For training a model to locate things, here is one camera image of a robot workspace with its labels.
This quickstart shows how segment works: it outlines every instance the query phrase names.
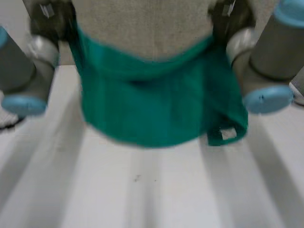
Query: robotic arm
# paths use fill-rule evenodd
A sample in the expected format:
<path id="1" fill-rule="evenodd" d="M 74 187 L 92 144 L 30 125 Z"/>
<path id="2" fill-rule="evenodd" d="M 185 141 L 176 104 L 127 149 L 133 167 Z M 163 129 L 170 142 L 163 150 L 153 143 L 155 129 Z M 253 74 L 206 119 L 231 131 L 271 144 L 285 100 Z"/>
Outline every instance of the robotic arm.
<path id="1" fill-rule="evenodd" d="M 259 39 L 247 0 L 219 0 L 209 15 L 215 41 L 226 48 L 248 111 L 267 114 L 288 106 L 294 98 L 288 85 L 304 66 L 304 0 L 281 0 Z M 0 27 L 4 109 L 21 117 L 44 113 L 58 65 L 58 42 L 78 38 L 75 20 L 71 2 L 35 4 L 26 54 Z"/>
<path id="2" fill-rule="evenodd" d="M 294 93 L 289 84 L 304 66 L 304 1 L 281 0 L 259 39 L 247 0 L 218 1 L 209 15 L 214 38 L 226 47 L 247 110 L 267 114 L 291 104 Z M 298 88 L 304 86 L 299 78 L 293 80 Z"/>
<path id="3" fill-rule="evenodd" d="M 45 112 L 59 61 L 58 42 L 75 38 L 75 19 L 71 2 L 35 4 L 26 53 L 0 27 L 0 90 L 4 93 L 1 105 L 5 110 L 20 117 Z"/>

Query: green cloth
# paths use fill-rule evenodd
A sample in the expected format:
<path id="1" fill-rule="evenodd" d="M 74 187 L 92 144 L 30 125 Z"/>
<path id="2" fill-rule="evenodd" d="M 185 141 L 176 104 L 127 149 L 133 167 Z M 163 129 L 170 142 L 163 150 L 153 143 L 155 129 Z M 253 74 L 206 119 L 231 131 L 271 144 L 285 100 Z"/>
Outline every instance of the green cloth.
<path id="1" fill-rule="evenodd" d="M 70 42 L 85 120 L 111 138 L 144 147 L 177 145 L 208 133 L 209 145 L 244 137 L 247 111 L 225 49 L 212 36 L 167 61 L 126 54 L 79 27 Z M 221 130 L 234 128 L 224 140 Z"/>

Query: gray backdrop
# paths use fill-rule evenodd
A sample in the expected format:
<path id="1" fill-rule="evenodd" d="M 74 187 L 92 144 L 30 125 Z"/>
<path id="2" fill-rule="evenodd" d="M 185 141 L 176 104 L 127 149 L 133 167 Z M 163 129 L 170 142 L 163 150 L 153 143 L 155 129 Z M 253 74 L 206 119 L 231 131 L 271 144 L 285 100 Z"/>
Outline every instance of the gray backdrop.
<path id="1" fill-rule="evenodd" d="M 23 0 L 27 9 L 33 2 Z M 207 8 L 212 0 L 73 0 L 78 23 L 91 37 L 148 59 L 182 52 L 210 33 Z M 259 33 L 278 0 L 252 0 Z M 74 64 L 61 47 L 61 63 Z"/>

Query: white table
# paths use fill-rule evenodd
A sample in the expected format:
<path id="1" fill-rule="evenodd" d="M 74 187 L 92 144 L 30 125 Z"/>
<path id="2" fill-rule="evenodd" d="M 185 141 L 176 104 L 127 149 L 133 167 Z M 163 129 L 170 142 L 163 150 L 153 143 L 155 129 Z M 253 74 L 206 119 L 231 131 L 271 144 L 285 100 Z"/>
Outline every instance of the white table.
<path id="1" fill-rule="evenodd" d="M 231 146 L 143 150 L 86 126 L 78 87 L 61 66 L 47 114 L 0 135 L 1 228 L 304 227 L 303 110 Z"/>

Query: light blue cap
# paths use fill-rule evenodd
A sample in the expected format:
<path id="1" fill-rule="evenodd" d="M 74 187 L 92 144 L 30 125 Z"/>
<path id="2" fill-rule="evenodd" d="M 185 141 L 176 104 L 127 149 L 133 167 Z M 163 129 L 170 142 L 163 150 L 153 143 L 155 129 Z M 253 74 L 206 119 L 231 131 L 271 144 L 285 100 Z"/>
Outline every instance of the light blue cap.
<path id="1" fill-rule="evenodd" d="M 274 16 L 284 24 L 304 28 L 304 0 L 281 0 Z"/>
<path id="2" fill-rule="evenodd" d="M 8 34 L 5 31 L 4 27 L 0 26 L 0 48 L 5 45 L 8 40 Z"/>
<path id="3" fill-rule="evenodd" d="M 289 106 L 293 99 L 293 91 L 288 86 L 279 85 L 253 91 L 243 103 L 250 113 L 269 114 Z"/>
<path id="4" fill-rule="evenodd" d="M 1 105 L 20 117 L 41 115 L 47 108 L 47 103 L 41 99 L 19 95 L 5 96 Z"/>

